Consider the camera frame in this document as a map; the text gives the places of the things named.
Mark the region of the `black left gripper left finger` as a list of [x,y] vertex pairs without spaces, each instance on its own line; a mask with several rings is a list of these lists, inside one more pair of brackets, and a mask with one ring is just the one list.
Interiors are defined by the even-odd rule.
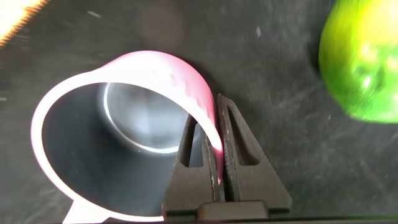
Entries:
[[203,204],[217,201],[217,168],[210,140],[200,129],[201,167],[190,167],[193,136],[198,122],[189,115],[180,141],[174,169],[165,192],[164,218],[195,218]]

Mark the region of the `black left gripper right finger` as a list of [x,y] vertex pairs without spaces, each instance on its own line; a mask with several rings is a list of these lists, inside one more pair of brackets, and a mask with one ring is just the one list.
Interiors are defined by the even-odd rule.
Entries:
[[224,151],[227,202],[261,201],[272,213],[287,213],[292,197],[285,188],[236,103],[219,94],[218,127]]

